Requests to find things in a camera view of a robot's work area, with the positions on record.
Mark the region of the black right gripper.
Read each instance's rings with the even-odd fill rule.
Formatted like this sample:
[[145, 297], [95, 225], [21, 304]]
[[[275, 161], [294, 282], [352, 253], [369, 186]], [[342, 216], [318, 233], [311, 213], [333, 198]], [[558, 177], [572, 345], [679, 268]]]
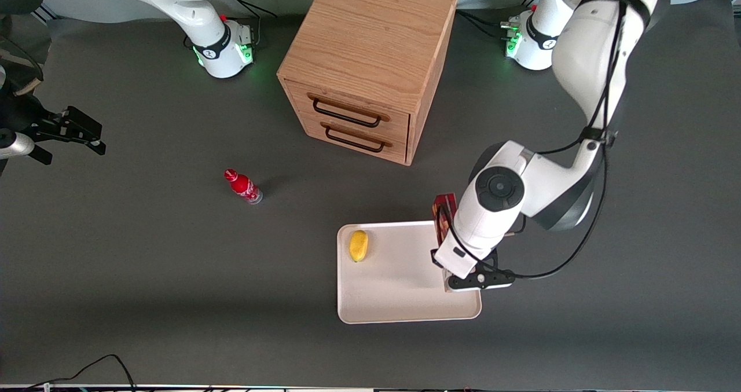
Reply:
[[35, 143], [47, 140], [80, 143], [98, 155], [105, 155], [107, 146], [101, 139], [102, 125], [89, 115], [69, 105], [61, 112], [51, 112], [34, 96], [1, 97], [1, 126], [21, 133]]

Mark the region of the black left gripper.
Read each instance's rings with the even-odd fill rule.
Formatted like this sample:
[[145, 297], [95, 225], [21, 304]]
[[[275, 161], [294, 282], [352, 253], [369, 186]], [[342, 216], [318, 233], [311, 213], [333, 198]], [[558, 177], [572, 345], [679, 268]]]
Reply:
[[464, 251], [458, 247], [439, 247], [433, 250], [433, 262], [450, 275], [464, 277]]

